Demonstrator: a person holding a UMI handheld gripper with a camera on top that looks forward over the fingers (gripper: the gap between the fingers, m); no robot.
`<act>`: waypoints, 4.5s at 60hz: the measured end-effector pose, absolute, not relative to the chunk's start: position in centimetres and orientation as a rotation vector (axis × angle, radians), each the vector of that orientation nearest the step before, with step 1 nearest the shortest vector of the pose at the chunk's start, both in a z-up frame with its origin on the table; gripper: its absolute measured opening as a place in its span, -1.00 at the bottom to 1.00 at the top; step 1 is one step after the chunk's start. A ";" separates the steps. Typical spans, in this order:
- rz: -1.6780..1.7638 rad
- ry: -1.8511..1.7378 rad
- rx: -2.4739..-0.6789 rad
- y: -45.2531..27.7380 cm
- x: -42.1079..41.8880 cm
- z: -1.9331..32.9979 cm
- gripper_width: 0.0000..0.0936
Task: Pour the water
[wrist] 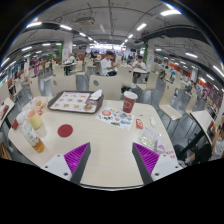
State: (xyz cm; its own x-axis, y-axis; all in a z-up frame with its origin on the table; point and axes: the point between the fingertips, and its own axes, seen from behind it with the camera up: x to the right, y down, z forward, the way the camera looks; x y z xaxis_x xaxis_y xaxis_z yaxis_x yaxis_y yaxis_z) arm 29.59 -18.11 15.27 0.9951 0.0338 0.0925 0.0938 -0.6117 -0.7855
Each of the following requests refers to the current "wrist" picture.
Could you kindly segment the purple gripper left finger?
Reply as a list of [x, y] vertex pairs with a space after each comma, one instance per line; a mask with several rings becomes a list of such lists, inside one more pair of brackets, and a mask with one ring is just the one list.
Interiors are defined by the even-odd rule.
[[56, 154], [42, 166], [42, 169], [75, 184], [80, 184], [90, 153], [90, 143], [85, 143], [64, 155]]

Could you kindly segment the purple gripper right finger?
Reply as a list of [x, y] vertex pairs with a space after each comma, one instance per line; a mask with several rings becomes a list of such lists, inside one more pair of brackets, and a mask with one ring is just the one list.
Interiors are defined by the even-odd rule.
[[157, 154], [150, 149], [134, 143], [132, 153], [135, 157], [143, 184], [147, 185], [182, 169], [175, 159], [167, 154]]

